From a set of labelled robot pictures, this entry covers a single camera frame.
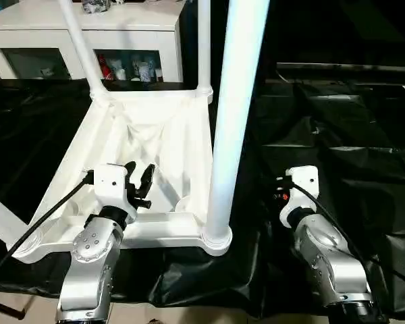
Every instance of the glass cabinet door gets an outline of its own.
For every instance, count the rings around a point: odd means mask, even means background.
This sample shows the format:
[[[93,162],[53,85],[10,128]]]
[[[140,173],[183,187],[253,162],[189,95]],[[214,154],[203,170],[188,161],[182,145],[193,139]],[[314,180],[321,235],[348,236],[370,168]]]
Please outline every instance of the glass cabinet door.
[[[95,49],[94,53],[105,79],[163,82],[159,51]]]
[[[70,73],[59,49],[0,49],[18,79],[69,80]]]

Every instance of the floor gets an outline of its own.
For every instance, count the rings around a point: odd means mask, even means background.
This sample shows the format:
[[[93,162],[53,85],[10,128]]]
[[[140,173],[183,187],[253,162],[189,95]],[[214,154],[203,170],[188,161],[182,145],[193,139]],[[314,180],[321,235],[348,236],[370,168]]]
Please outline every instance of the floor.
[[[0,302],[16,309],[28,309],[23,321],[0,314],[0,324],[54,324],[56,299],[0,293]],[[145,324],[158,319],[164,324],[252,324],[241,310],[216,307],[155,308],[149,304],[112,304],[109,324]],[[328,324],[325,317],[283,314],[258,321],[258,324]]]

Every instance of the bottle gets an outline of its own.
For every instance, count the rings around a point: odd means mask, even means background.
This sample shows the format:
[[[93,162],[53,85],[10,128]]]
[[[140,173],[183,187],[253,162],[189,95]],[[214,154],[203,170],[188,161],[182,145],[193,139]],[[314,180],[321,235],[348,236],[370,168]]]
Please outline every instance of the bottle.
[[[99,65],[101,66],[101,71],[104,79],[106,80],[114,80],[113,72],[109,69],[107,62],[102,54],[98,56]]]

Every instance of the black cable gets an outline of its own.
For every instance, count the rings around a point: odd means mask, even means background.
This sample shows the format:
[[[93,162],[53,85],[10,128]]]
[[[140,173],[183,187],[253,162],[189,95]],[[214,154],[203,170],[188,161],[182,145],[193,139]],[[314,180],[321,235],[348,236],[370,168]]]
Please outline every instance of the black cable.
[[[338,250],[339,252],[342,252],[346,255],[348,255],[349,257],[354,258],[354,256],[340,248],[335,248],[336,250]],[[405,275],[400,273],[399,271],[395,270],[393,267],[389,266],[389,265],[384,265],[381,261],[373,258],[373,257],[368,257],[367,258],[369,261],[371,261],[372,263],[380,266],[382,269],[385,269],[387,271],[389,271],[390,273],[394,274],[396,277],[398,277],[399,279],[401,279],[404,283],[405,283]]]
[[[47,211],[36,223],[31,226],[26,233],[24,233],[21,238],[16,241],[16,243],[7,251],[6,255],[0,260],[0,268],[3,264],[10,258],[15,251],[27,240],[27,238],[33,234],[33,232],[41,226],[41,224],[47,220],[58,208],[62,206],[66,201],[68,201],[77,191],[79,191],[85,184],[92,184],[93,183],[93,171],[89,171],[84,179],[69,192],[66,196],[64,196],[57,204],[55,204],[49,211]]]
[[[336,227],[336,229],[341,233],[341,235],[343,235],[343,237],[345,237],[345,240],[347,241],[349,247],[351,248],[352,252],[354,253],[354,255],[351,255],[343,250],[337,249],[340,252],[343,252],[345,254],[350,255],[351,257],[356,258],[363,266],[364,272],[366,274],[366,277],[369,278],[369,286],[370,284],[370,278],[371,276],[369,275],[369,272],[366,268],[366,261],[365,258],[361,255],[359,249],[357,248],[357,246],[354,244],[354,242],[351,240],[351,238],[349,237],[349,235],[344,231],[344,229],[337,223],[337,221],[334,219],[333,216],[331,216],[330,212],[314,197],[312,196],[312,194],[310,194],[307,190],[305,190],[304,188],[300,187],[298,184],[295,184],[292,182],[291,184],[292,187],[294,187],[295,189],[301,191],[304,195],[306,195],[309,199],[311,199],[319,208],[320,210],[323,212],[324,216],[327,218],[327,220],[332,223],[332,225],[334,225]],[[372,263],[375,263],[377,265],[379,265],[382,269],[388,270],[390,273],[393,273],[395,276],[397,276],[399,279],[401,279],[404,283],[405,283],[405,275],[403,275],[402,273],[400,273],[399,271],[396,271],[393,267],[387,266],[387,265],[383,265],[380,261],[372,258],[372,257],[368,257],[367,260],[369,260]],[[376,296],[376,294],[374,294],[374,297],[376,299],[376,306],[378,308],[378,311],[380,312],[380,314],[383,314],[380,306],[379,306],[379,302],[378,302],[378,298]]]

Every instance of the cable connector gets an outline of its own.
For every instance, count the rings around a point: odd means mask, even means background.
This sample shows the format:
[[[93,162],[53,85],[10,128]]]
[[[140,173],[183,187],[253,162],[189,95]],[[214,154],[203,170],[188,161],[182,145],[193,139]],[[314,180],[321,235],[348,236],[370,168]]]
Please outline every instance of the cable connector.
[[[88,170],[82,182],[84,182],[85,184],[95,184],[95,171]]]

